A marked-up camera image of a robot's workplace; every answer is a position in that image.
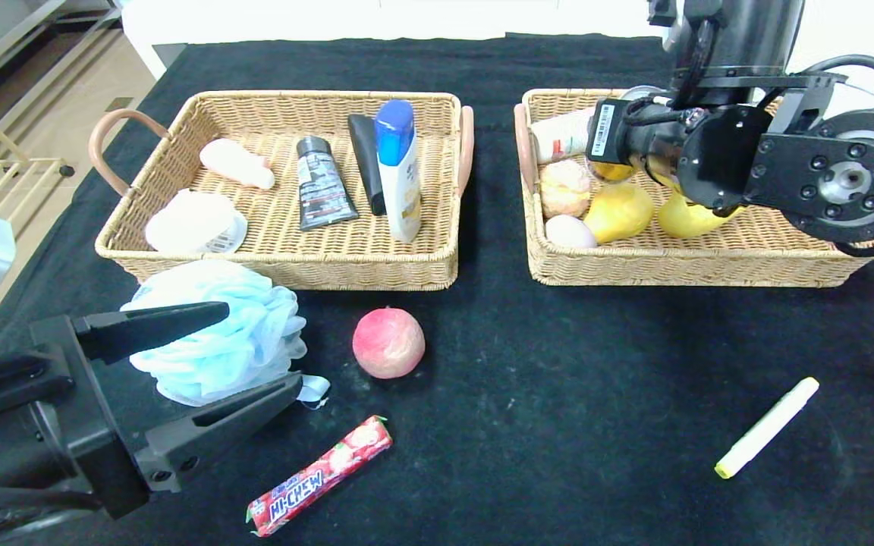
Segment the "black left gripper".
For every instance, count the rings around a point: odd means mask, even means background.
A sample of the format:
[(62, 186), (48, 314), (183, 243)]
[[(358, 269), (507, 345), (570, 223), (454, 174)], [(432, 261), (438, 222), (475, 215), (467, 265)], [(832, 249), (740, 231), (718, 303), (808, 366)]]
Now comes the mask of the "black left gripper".
[(0, 510), (124, 517), (149, 489), (179, 493), (287, 409), (301, 392), (298, 371), (146, 431), (137, 469), (93, 364), (163, 347), (229, 314), (227, 303), (209, 301), (35, 322), (30, 348), (0, 355)]

